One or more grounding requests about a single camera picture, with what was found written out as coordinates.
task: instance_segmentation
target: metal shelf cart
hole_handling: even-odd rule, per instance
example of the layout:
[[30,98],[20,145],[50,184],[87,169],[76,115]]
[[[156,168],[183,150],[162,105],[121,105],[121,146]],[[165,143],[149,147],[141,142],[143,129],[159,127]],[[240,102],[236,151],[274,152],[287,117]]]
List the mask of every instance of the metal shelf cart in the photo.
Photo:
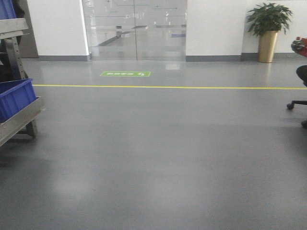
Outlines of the metal shelf cart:
[[[15,80],[28,78],[22,65],[16,38],[27,33],[28,26],[24,18],[0,20],[0,39],[4,39]],[[0,146],[16,133],[28,134],[35,138],[37,128],[34,118],[43,111],[43,108],[44,103],[42,98],[37,97],[34,102],[13,117],[0,123]]]

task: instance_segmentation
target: office chair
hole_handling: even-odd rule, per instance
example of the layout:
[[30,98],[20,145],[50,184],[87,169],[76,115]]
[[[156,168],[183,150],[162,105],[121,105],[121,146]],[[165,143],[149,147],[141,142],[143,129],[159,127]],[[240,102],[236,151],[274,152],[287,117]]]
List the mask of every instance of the office chair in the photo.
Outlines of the office chair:
[[[299,68],[297,68],[296,74],[299,76],[300,79],[302,79],[303,84],[307,87],[307,66],[300,66]],[[295,104],[307,105],[307,101],[292,101],[291,103],[287,104],[287,108],[289,110],[292,110]],[[307,128],[307,120],[303,121],[301,124],[304,128]]]

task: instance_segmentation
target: glass door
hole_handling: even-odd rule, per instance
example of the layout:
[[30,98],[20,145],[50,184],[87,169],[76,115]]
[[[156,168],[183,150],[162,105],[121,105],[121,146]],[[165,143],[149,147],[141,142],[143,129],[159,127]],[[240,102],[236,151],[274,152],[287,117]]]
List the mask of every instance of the glass door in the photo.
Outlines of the glass door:
[[138,60],[185,60],[187,0],[135,0]]
[[92,59],[136,60],[134,0],[83,0]]
[[187,0],[83,0],[92,59],[185,60]]

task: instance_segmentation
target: gray skirting board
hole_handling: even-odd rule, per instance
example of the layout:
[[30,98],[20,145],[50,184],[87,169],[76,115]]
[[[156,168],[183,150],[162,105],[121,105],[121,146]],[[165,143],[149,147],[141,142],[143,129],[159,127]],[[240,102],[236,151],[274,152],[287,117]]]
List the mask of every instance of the gray skirting board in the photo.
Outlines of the gray skirting board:
[[40,61],[89,61],[91,55],[87,56],[39,56]]
[[[220,55],[220,56],[186,56],[187,62],[211,62],[211,61],[248,61],[257,60],[257,53],[242,53],[241,55]],[[296,53],[275,53],[274,58],[305,59]]]

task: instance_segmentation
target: potted plant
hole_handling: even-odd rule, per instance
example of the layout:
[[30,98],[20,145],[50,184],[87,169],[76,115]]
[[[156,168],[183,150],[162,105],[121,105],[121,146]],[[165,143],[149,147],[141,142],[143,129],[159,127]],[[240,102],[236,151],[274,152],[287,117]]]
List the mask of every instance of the potted plant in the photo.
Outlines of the potted plant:
[[290,16],[292,11],[283,5],[276,3],[263,3],[256,5],[248,12],[253,12],[247,17],[247,22],[252,23],[248,32],[253,31],[259,36],[258,61],[270,63],[273,60],[277,34],[283,29],[284,34],[289,29]]

